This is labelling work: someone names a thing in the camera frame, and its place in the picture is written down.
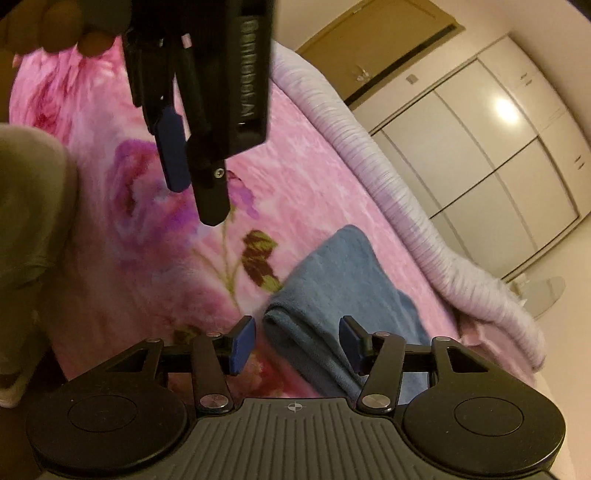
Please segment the person's left hand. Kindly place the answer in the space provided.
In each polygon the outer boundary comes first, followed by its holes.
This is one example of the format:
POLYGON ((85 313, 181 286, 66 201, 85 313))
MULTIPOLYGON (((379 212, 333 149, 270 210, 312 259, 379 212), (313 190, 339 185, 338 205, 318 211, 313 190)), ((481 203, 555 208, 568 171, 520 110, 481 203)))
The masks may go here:
POLYGON ((43 49, 58 53, 76 47, 95 57, 108 50, 115 37, 91 29, 76 1, 22 1, 1 20, 1 122, 9 121, 10 95, 18 67, 16 56, 43 49))

